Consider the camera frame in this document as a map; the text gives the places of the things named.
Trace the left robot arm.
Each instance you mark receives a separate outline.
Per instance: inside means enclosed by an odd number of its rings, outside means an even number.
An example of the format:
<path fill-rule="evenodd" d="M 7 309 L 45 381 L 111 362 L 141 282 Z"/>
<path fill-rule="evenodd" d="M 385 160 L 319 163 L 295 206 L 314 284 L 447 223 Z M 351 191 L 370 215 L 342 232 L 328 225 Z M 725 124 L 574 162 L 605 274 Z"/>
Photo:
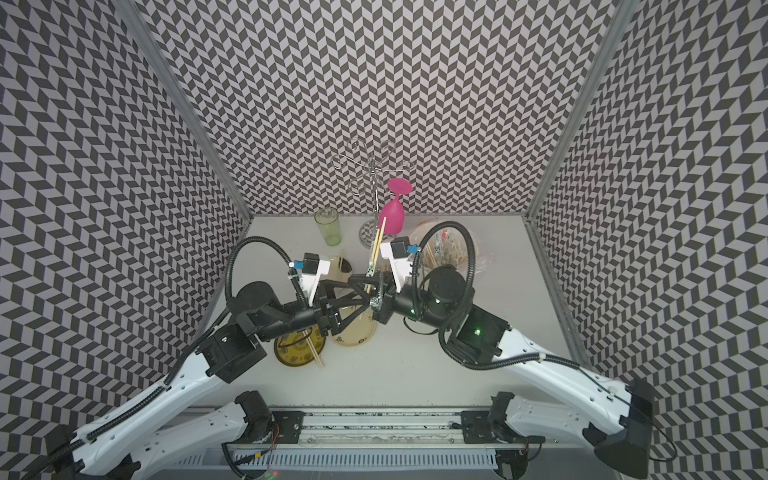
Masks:
<path fill-rule="evenodd" d="M 265 343 L 307 329 L 339 334 L 383 299 L 384 283 L 377 276 L 354 275 L 348 282 L 316 278 L 314 286 L 314 298 L 301 294 L 288 304 L 266 282 L 242 287 L 162 380 L 83 427 L 58 427 L 48 434 L 46 457 L 28 467 L 25 478 L 51 469 L 56 479 L 142 479 L 198 448 L 275 441 L 276 421 L 257 391 L 240 393 L 202 418 L 166 424 L 264 360 Z"/>

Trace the clear plastic chopstick wrapper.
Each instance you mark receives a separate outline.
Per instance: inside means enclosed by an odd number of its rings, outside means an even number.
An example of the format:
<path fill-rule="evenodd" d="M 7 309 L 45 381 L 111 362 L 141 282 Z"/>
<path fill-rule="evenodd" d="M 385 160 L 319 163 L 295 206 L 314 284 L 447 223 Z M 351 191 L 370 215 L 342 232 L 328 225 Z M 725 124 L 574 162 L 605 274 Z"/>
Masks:
<path fill-rule="evenodd" d="M 384 293 L 389 273 L 379 271 L 369 277 L 367 286 L 370 288 L 369 308 L 374 312 L 379 312 L 383 305 Z"/>

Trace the chopsticks pair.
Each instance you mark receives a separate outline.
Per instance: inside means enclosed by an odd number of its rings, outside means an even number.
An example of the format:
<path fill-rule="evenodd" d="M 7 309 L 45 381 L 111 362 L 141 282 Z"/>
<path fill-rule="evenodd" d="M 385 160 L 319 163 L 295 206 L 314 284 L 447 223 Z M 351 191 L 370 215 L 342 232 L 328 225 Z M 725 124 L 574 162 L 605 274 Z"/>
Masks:
<path fill-rule="evenodd" d="M 366 271 L 366 276 L 368 278 L 372 277 L 375 274 L 375 272 L 376 272 L 376 265 L 377 265 L 378 258 L 379 258 L 379 255 L 380 255 L 380 246 L 381 246 L 381 243 L 382 243 L 382 240 L 383 240 L 384 229 L 386 227 L 386 223 L 387 223 L 387 219 L 386 218 L 383 218 L 380 221 L 379 227 L 378 227 L 377 232 L 376 232 L 376 236 L 374 237 L 374 241 L 372 243 L 371 257 L 370 257 L 368 268 L 367 268 L 367 271 Z"/>
<path fill-rule="evenodd" d="M 307 330 L 306 333 L 305 333 L 305 336 L 306 336 L 305 343 L 307 344 L 307 346 L 308 346 L 308 348 L 310 350 L 310 353 L 312 354 L 314 363 L 319 368 L 323 368 L 324 367 L 324 363 L 323 363 L 323 361 L 321 359 L 320 351 L 316 348 L 315 340 L 314 340 L 314 337 L 313 337 L 313 333 L 311 333 L 309 330 Z"/>
<path fill-rule="evenodd" d="M 339 256 L 336 260 L 336 280 L 339 282 L 345 282 L 348 278 L 349 272 L 345 265 L 346 260 L 342 256 Z"/>

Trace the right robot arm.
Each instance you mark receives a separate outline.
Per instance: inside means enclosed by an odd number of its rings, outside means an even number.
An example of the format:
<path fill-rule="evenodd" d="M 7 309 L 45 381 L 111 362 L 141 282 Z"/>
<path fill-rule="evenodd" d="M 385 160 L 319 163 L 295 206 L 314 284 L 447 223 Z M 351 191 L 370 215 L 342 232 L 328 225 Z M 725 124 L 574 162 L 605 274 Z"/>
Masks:
<path fill-rule="evenodd" d="M 441 350 L 460 366 L 509 371 L 556 399 L 527 402 L 517 394 L 496 396 L 491 422 L 516 437 L 562 436 L 590 448 L 608 467 L 635 479 L 649 475 L 655 428 L 654 387 L 590 371 L 538 345 L 502 318 L 473 302 L 474 286 L 452 267 L 430 271 L 424 284 L 393 272 L 354 275 L 335 315 L 348 326 L 366 310 L 386 323 L 393 315 L 432 327 Z"/>

